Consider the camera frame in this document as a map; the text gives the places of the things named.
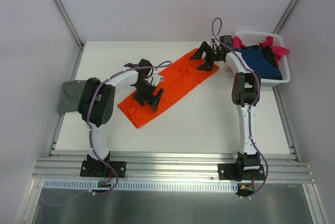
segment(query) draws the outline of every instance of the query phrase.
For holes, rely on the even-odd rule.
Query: pink cloth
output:
[[[273,45],[273,37],[266,37],[266,41],[260,43],[260,48],[262,49],[267,45],[270,45],[270,48],[276,58],[277,64],[284,55],[289,53],[288,49],[281,46]],[[238,49],[241,49],[242,47],[247,47],[242,43],[241,39],[238,36],[234,36],[234,38],[232,39],[232,46]]]

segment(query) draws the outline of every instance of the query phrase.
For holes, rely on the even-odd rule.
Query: black mounting bracket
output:
[[[218,164],[219,180],[233,180],[233,181],[252,181],[252,175],[255,181],[265,180],[265,171],[263,165],[257,170],[245,170],[238,172],[238,165],[233,164]]]
[[[119,178],[124,178],[126,176],[127,162],[125,161],[111,161],[108,155],[104,161],[114,168]],[[87,155],[87,158],[83,161],[82,167],[80,169],[80,177],[109,177],[110,170],[99,160],[95,160],[91,156]]]

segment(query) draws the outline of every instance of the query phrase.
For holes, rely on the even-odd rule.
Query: laundry basket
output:
[[[266,40],[266,37],[270,36],[273,37],[273,45],[284,47],[282,37],[277,34],[239,30],[236,32],[235,35],[238,36],[242,40],[243,44],[246,46],[251,46],[264,42]],[[286,55],[284,55],[279,60],[278,64],[279,64],[278,68],[282,74],[283,80],[261,79],[261,85],[273,87],[276,86],[277,84],[287,83],[291,79],[291,76],[289,75]]]

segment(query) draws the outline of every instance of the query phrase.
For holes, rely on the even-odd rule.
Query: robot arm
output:
[[[95,98],[91,113],[90,113],[90,123],[92,130],[92,143],[91,146],[94,147],[96,154],[109,163],[109,148],[107,144],[107,136],[104,131],[104,124],[107,123],[113,113],[114,97],[115,94],[123,90],[128,86],[134,86],[136,92],[134,94],[134,99],[139,102],[139,104],[144,105],[149,104],[154,111],[157,111],[158,103],[164,92],[160,89],[156,95],[153,95],[157,85],[163,81],[163,76],[155,73],[153,69],[139,69],[139,70],[129,70],[128,68],[152,66],[152,64],[142,59],[139,64],[128,63],[125,65],[124,73],[116,76],[107,83],[104,83]],[[90,78],[86,81],[84,91],[82,93],[78,112],[82,115],[82,119],[86,122],[88,110],[90,103],[93,99],[93,95],[96,92],[97,87],[101,84],[100,80],[97,78]],[[103,177],[108,176],[107,167],[99,161],[98,157],[90,149],[86,160],[83,162],[81,176],[91,176],[91,177]]]
[[[220,41],[232,45],[231,36],[222,36]],[[257,98],[257,82],[249,71],[248,65],[242,58],[240,52],[230,52],[226,50],[219,42],[212,39],[210,43],[203,42],[199,49],[195,52],[190,60],[200,59],[206,54],[205,63],[197,69],[203,71],[211,71],[215,61],[224,61],[235,74],[234,84],[232,88],[232,101],[237,106],[240,123],[240,147],[237,153],[238,157],[234,164],[220,164],[220,179],[230,180],[264,180],[263,166],[261,165],[260,155],[251,142],[251,138],[255,139],[255,112]],[[261,76],[256,74],[259,83]]]

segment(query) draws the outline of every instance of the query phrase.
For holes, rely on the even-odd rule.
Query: orange cloth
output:
[[[198,84],[212,76],[219,69],[218,66],[214,65],[213,70],[210,72],[197,70],[197,67],[203,64],[205,60],[188,60],[196,50],[197,49],[194,49],[187,53],[159,73],[164,77],[164,81],[159,83],[155,92],[158,92],[160,88],[163,88],[164,93],[158,104],[157,112],[154,112],[148,104],[141,106],[133,98],[135,92],[118,104],[118,107],[136,128],[140,128],[165,112]]]

